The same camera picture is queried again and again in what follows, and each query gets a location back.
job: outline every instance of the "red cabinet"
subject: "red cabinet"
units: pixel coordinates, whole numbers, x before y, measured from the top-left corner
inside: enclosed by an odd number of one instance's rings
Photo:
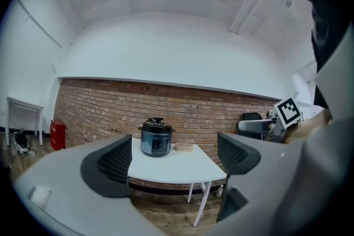
[[[50,123],[50,144],[55,150],[65,149],[65,125],[58,120]]]

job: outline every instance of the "plastic bottle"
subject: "plastic bottle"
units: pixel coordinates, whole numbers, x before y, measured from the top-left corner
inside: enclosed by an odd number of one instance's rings
[[[218,197],[221,197],[222,192],[223,192],[223,185],[221,185],[221,186],[219,187],[219,189],[217,189],[216,195],[217,195]]]

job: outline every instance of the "electric pressure cooker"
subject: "electric pressure cooker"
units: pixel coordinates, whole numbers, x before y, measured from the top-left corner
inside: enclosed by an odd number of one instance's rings
[[[171,125],[162,122],[164,118],[149,118],[138,127],[142,131],[140,150],[153,157],[160,157],[171,151],[172,129]]]

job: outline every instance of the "black and white square marker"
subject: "black and white square marker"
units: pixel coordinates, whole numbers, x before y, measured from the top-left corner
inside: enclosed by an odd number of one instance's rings
[[[278,102],[274,105],[274,109],[285,129],[300,120],[302,116],[298,106],[292,98]]]

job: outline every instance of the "lid handle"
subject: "lid handle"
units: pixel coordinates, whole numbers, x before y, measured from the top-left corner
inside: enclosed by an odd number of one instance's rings
[[[154,117],[154,120],[155,120],[158,124],[160,124],[163,119],[164,119],[163,117]]]

